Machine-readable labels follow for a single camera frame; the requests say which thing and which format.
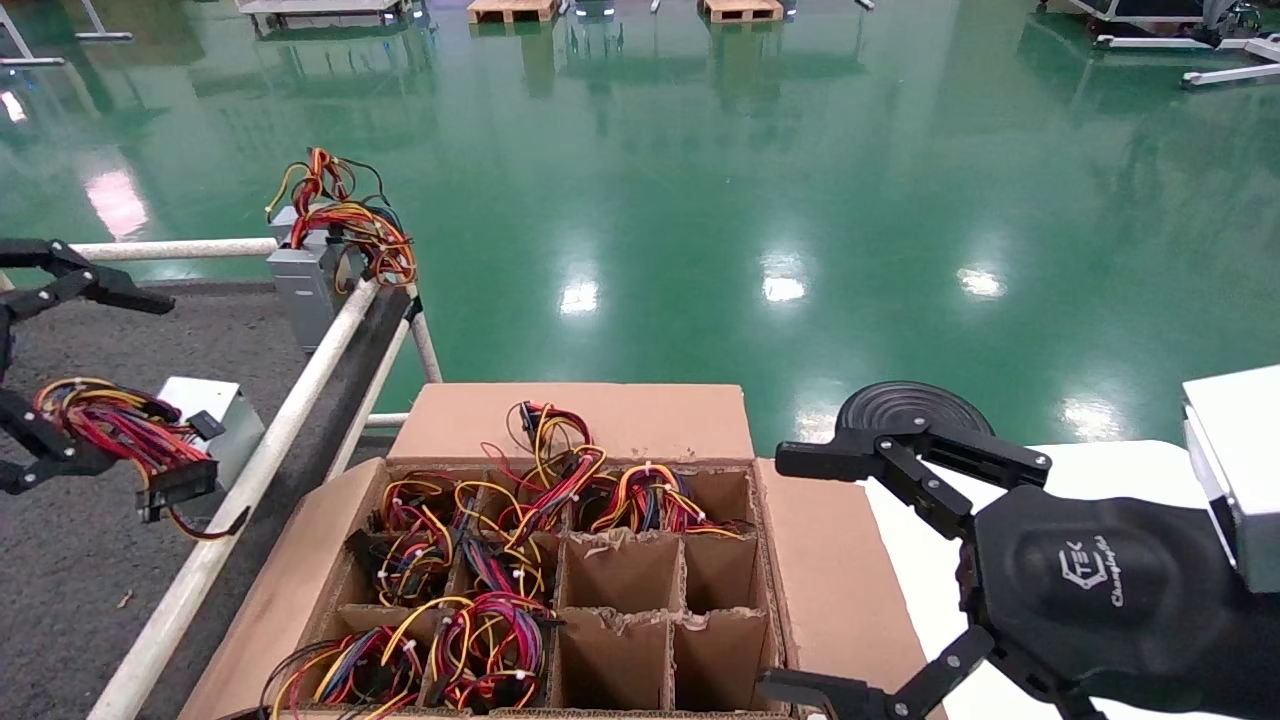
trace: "white metal railing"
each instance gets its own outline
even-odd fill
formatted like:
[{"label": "white metal railing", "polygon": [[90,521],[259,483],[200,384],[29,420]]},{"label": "white metal railing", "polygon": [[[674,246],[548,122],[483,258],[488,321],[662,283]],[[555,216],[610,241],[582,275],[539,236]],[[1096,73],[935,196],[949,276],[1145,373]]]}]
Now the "white metal railing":
[{"label": "white metal railing", "polygon": [[[95,263],[266,256],[275,247],[275,240],[270,237],[72,246],[83,258]],[[416,287],[408,287],[406,291],[415,302],[419,302]],[[214,515],[211,528],[228,527],[246,509],[252,516],[376,295],[378,284],[375,282],[361,281],[356,286],[329,327],[329,332],[325,333],[324,340],[311,355],[293,389],[284,398],[275,419],[266,428],[257,450],[253,451],[236,484]],[[399,327],[397,327],[390,346],[374,373],[360,410],[348,427],[325,479],[346,469],[356,442],[366,427],[396,428],[403,425],[408,416],[407,413],[371,415],[369,410],[387,382],[404,337],[410,333],[412,333],[421,356],[428,382],[440,382],[440,366],[435,357],[435,347],[426,327],[425,314],[412,313],[410,320],[401,320]],[[165,596],[151,614],[146,626],[142,628],[133,647],[124,656],[115,675],[102,691],[88,715],[88,720],[132,720],[138,714],[183,634],[191,626],[196,611],[209,594],[209,589],[241,534],[236,533],[196,544],[173,584],[169,585]]]}]

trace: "robotic hand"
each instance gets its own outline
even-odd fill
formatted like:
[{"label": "robotic hand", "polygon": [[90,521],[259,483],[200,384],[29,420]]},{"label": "robotic hand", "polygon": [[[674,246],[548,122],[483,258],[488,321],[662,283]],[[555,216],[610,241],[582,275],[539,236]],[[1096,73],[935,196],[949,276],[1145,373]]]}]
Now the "robotic hand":
[{"label": "robotic hand", "polygon": [[[84,297],[152,315],[174,307],[172,297],[140,290],[127,273],[95,265],[58,240],[0,240],[0,268],[40,268],[54,275],[44,287],[0,296],[0,382],[13,361],[14,325],[60,302]],[[0,460],[0,489],[10,495],[55,475],[97,475],[115,464],[114,456],[68,437],[32,411],[26,398],[5,388],[0,388],[0,429],[35,456],[26,466]]]},{"label": "robotic hand", "polygon": [[[987,660],[1066,720],[1102,720],[1091,697],[1280,717],[1280,596],[1249,591],[1207,511],[1051,496],[1048,456],[925,416],[856,427],[849,410],[860,393],[841,409],[829,443],[778,445],[777,469],[874,478],[959,538],[970,626],[897,692],[771,669],[760,676],[765,694],[824,707],[831,720],[922,719]],[[1009,492],[973,514],[924,461]]]}]

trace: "gray carpet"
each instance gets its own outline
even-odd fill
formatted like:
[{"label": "gray carpet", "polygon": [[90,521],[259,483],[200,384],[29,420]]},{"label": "gray carpet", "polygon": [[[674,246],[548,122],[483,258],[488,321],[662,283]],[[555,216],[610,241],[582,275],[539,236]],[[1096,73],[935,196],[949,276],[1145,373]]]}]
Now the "gray carpet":
[{"label": "gray carpet", "polygon": [[[306,363],[270,287],[165,290],[178,297],[165,316],[73,302],[18,325],[6,387],[29,396],[77,374],[145,389],[169,375],[233,380],[269,423]],[[332,462],[406,306],[398,292],[375,301],[140,717],[180,710],[289,512]],[[6,436],[0,456],[28,461]],[[99,478],[0,495],[0,717],[83,717],[186,560],[192,541],[172,524],[138,523],[138,487],[119,462]]]}]

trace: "cardboard box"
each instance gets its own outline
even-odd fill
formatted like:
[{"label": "cardboard box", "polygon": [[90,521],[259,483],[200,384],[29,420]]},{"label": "cardboard box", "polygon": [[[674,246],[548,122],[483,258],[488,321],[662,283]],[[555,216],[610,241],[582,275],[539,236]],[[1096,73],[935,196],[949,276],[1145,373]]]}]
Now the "cardboard box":
[{"label": "cardboard box", "polygon": [[[544,533],[539,542],[556,557],[552,603],[566,625],[534,708],[494,715],[778,717],[790,708],[755,693],[763,667],[897,689],[924,665],[861,488],[782,478],[771,460],[755,459],[736,386],[439,384],[422,389],[385,461],[353,468],[298,506],[180,720],[256,707],[273,667],[297,647],[403,620],[406,609],[370,605],[369,580],[344,539],[364,527],[387,483],[410,470],[503,482],[489,473],[481,442],[499,446],[517,470],[529,468],[506,428],[508,410],[525,400],[585,418],[612,468],[646,460],[678,468],[709,516],[753,530],[742,539],[590,536],[566,525]],[[465,564],[456,565],[451,589],[470,582]],[[410,634],[429,642],[439,618],[422,614]],[[393,717],[424,712],[456,715],[415,707]]]}]

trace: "silver power supply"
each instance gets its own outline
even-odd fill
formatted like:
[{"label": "silver power supply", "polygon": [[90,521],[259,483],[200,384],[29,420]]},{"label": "silver power supply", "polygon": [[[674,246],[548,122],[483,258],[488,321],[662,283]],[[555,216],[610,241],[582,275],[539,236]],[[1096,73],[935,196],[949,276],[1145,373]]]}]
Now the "silver power supply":
[{"label": "silver power supply", "polygon": [[1183,383],[1187,451],[1226,556],[1254,593],[1280,592],[1280,365]]},{"label": "silver power supply", "polygon": [[[285,206],[271,220],[271,233],[280,245],[288,243],[294,218],[293,208]],[[320,345],[346,302],[335,283],[353,281],[360,273],[351,254],[343,252],[344,246],[326,237],[326,231],[312,231],[301,247],[282,247],[266,259],[293,334],[307,352]]]},{"label": "silver power supply", "polygon": [[264,433],[262,420],[244,398],[241,386],[173,377],[165,380],[157,397],[180,410],[183,420],[205,411],[225,428],[227,432],[212,439],[197,438],[191,445],[218,461],[218,484],[224,492],[229,491]]}]

